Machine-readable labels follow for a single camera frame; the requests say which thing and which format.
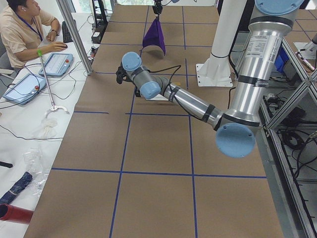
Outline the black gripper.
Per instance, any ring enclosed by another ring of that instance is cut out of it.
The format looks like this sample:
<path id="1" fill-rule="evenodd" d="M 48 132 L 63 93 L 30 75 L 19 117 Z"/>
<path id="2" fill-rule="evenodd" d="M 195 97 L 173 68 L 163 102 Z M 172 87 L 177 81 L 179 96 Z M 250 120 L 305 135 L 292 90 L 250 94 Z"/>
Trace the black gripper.
<path id="1" fill-rule="evenodd" d="M 161 4 L 161 0 L 154 0 L 154 4 L 152 6 L 153 12 L 155 14 L 155 16 L 160 16 L 160 14 L 162 13 L 162 4 Z"/>

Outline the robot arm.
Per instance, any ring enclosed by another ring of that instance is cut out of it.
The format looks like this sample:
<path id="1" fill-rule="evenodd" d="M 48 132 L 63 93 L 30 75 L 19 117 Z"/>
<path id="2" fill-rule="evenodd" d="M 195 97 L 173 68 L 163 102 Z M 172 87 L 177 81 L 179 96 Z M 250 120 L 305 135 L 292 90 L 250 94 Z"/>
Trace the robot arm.
<path id="1" fill-rule="evenodd" d="M 233 102 L 225 112 L 171 83 L 152 76 L 135 52 L 126 53 L 117 70 L 117 82 L 133 83 L 150 100 L 162 95 L 216 131 L 216 145 L 225 155 L 242 158 L 255 146 L 260 125 L 259 107 L 284 36 L 293 27 L 299 0 L 257 0 L 251 16 L 251 33 Z"/>

